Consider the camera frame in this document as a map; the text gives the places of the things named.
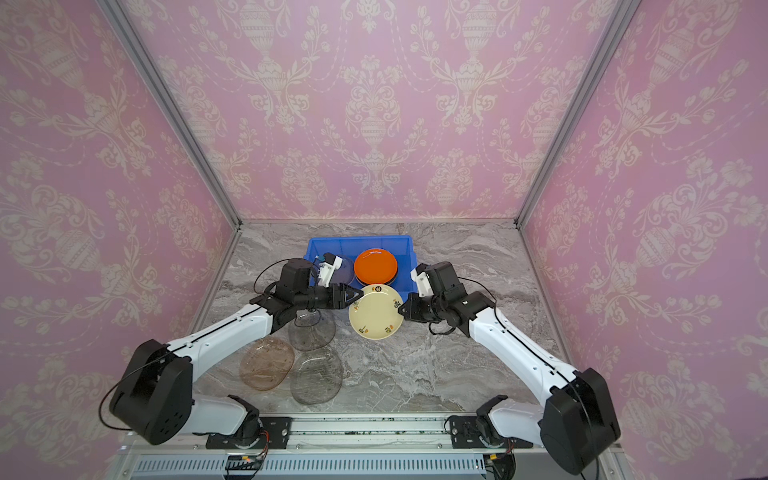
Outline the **cream plate with flowers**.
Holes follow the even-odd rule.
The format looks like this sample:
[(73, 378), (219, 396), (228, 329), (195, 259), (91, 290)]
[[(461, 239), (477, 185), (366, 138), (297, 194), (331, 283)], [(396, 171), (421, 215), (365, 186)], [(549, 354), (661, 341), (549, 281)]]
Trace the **cream plate with flowers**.
[(363, 296), (349, 307), (351, 327), (363, 338), (383, 340), (394, 335), (404, 323), (399, 313), (403, 300), (400, 294), (385, 284), (363, 288)]

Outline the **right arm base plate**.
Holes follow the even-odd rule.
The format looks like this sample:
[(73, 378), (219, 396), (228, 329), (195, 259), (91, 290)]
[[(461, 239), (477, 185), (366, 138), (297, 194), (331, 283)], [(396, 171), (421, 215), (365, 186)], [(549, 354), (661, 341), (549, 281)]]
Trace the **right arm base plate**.
[(531, 449), (534, 445), (516, 437), (501, 438), (484, 434), (476, 416), (451, 415), (444, 422), (454, 449)]

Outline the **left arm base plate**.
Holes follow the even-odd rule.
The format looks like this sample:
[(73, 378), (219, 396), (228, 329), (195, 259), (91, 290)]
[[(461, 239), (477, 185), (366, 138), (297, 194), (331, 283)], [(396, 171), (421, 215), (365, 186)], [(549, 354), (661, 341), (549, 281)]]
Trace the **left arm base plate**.
[(291, 435), (291, 417), (261, 417), (259, 423), (248, 426), (245, 434), (225, 436), (211, 434), (205, 444), (207, 450), (286, 450)]

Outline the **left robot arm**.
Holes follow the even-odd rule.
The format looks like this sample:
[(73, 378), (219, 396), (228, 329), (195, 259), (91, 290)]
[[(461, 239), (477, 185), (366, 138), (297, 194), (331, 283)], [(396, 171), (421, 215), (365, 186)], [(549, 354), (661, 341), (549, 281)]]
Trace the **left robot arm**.
[(364, 293), (335, 283), (340, 258), (320, 267), (303, 258), (283, 262), (280, 277), (234, 314), (186, 337), (161, 343), (150, 339), (134, 351), (122, 378), (97, 408), (111, 414), (117, 430), (134, 432), (151, 445), (178, 435), (218, 435), (246, 449), (268, 437), (259, 410), (229, 395), (194, 395), (195, 382), (241, 348), (293, 322), (302, 311), (344, 310)]

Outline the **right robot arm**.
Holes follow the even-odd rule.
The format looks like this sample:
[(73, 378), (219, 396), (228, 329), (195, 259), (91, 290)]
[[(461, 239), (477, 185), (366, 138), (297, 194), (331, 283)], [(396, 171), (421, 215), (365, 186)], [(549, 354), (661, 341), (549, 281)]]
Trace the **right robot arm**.
[(399, 313), (407, 321), (446, 322), (485, 347), (532, 392), (533, 404), (505, 395), (476, 411), (476, 429), (490, 446), (520, 439), (544, 448), (564, 471), (578, 475), (598, 466), (599, 456), (619, 440), (621, 430), (606, 380), (596, 370), (580, 371), (549, 353), (503, 314), (486, 287), (468, 292), (453, 265), (420, 264), (411, 272), (417, 286)]

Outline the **orange round plate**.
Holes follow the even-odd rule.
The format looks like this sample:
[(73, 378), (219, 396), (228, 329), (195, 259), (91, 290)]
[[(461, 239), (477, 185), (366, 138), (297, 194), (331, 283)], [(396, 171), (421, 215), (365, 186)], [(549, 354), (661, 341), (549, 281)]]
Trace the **orange round plate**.
[(353, 270), (355, 278), (363, 285), (388, 284), (397, 276), (398, 262), (389, 251), (373, 248), (357, 256)]

